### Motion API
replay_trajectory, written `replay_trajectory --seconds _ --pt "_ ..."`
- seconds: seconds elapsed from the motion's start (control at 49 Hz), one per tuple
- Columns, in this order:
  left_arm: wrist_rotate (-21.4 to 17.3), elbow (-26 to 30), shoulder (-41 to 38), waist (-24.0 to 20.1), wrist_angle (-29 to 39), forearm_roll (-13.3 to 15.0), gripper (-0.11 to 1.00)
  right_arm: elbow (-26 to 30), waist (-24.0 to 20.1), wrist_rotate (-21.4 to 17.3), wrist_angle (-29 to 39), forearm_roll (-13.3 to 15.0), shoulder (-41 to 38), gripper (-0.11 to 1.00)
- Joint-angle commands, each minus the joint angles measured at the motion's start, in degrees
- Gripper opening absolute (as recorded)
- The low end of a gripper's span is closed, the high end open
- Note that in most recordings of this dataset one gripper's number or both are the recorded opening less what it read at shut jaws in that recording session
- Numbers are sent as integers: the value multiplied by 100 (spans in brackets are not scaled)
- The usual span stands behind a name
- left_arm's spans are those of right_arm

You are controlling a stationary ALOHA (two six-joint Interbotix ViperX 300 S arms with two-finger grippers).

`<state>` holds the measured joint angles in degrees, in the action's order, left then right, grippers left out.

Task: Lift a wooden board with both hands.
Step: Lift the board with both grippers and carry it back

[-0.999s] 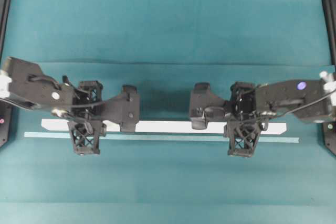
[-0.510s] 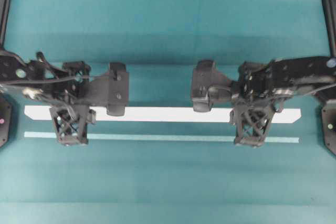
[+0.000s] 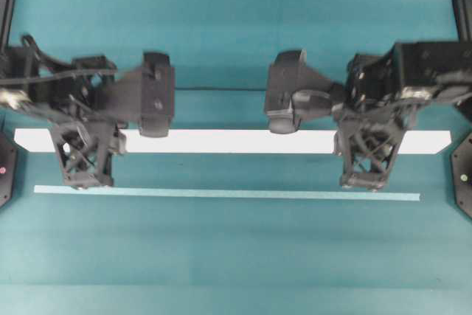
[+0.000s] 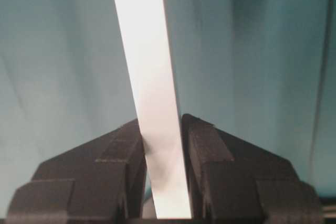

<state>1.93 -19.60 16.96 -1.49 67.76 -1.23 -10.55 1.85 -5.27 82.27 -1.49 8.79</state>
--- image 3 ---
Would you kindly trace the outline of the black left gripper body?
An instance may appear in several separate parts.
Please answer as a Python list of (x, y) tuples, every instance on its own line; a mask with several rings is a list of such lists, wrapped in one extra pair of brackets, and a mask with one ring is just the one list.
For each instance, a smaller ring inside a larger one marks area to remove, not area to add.
[(141, 65), (123, 73), (118, 80), (100, 84), (95, 89), (94, 111), (118, 122), (142, 122), (143, 74)]

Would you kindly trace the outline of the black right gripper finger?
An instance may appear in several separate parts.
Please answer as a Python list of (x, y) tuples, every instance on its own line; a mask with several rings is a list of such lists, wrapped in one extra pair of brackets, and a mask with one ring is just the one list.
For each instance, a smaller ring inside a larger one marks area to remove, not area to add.
[(280, 52), (269, 66), (264, 113), (273, 134), (292, 134), (299, 129), (301, 119), (295, 113), (292, 95), (299, 68), (305, 64), (306, 51), (293, 49)]

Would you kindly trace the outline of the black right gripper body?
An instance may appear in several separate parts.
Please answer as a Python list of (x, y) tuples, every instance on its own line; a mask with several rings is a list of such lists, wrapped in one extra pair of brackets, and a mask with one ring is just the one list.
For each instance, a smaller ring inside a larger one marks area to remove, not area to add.
[(301, 76), (302, 83), (291, 95), (294, 122), (299, 127), (303, 122), (330, 116), (347, 100), (347, 90), (341, 83), (330, 80), (316, 71)]

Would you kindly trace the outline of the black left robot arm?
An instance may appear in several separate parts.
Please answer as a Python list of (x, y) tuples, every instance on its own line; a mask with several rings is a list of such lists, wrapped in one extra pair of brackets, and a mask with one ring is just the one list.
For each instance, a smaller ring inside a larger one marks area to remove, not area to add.
[(175, 69), (163, 52), (144, 52), (120, 71), (104, 55), (58, 60), (31, 35), (1, 51), (1, 107), (50, 123), (60, 155), (121, 154), (122, 130), (136, 125), (149, 138), (168, 136), (175, 111)]

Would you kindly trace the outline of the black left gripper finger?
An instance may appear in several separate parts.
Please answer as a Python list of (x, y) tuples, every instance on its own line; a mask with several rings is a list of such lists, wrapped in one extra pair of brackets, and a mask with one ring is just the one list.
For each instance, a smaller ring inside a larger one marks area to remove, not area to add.
[(121, 132), (118, 125), (115, 125), (112, 131), (110, 152), (113, 154), (126, 153), (126, 136)]
[(140, 134), (166, 137), (175, 111), (175, 68), (169, 55), (143, 53), (141, 89)]

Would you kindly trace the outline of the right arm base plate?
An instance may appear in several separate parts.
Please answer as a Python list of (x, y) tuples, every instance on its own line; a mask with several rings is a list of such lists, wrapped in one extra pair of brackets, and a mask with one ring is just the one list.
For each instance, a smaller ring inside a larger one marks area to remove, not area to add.
[(451, 171), (454, 183), (454, 199), (456, 205), (469, 217), (472, 216), (471, 206), (471, 134), (457, 146), (451, 154)]

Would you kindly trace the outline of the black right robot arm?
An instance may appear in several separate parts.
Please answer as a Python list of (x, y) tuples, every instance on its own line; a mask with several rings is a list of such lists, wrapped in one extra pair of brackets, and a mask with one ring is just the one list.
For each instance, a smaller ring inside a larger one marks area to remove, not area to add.
[(427, 105), (469, 100), (469, 41), (396, 42), (384, 55), (354, 55), (344, 83), (309, 66), (303, 49), (280, 52), (268, 69), (264, 113), (276, 134), (328, 116), (340, 129), (391, 122), (403, 127), (407, 115)]

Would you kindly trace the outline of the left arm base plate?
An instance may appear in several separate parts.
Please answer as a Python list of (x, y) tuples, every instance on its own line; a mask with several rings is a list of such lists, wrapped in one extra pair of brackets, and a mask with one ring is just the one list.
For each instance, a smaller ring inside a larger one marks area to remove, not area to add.
[(18, 148), (3, 132), (1, 132), (0, 143), (0, 207), (3, 207), (11, 199), (13, 194)]

